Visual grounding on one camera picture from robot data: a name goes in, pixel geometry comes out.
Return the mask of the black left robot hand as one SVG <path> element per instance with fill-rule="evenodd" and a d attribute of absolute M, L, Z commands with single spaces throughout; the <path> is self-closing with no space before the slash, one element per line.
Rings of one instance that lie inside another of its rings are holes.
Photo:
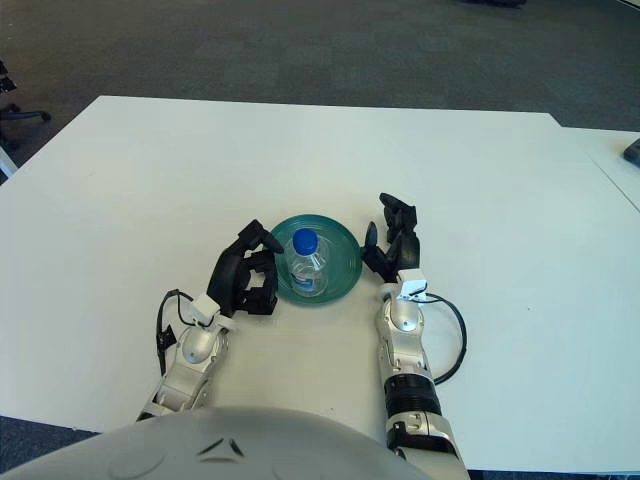
<path fill-rule="evenodd" d="M 278 301 L 275 256 L 283 253 L 279 241 L 258 220 L 252 220 L 221 253 L 206 295 L 228 318 L 236 311 L 271 315 Z"/>

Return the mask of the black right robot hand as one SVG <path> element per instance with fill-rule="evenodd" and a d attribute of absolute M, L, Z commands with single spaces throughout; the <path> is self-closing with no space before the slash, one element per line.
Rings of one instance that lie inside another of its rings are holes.
<path fill-rule="evenodd" d="M 381 193 L 379 199 L 384 206 L 389 249 L 384 252 L 377 245 L 377 227 L 371 221 L 364 245 L 360 248 L 361 259 L 385 283 L 396 283 L 401 270 L 417 269 L 420 266 L 420 241 L 415 232 L 416 207 L 388 193 Z"/>

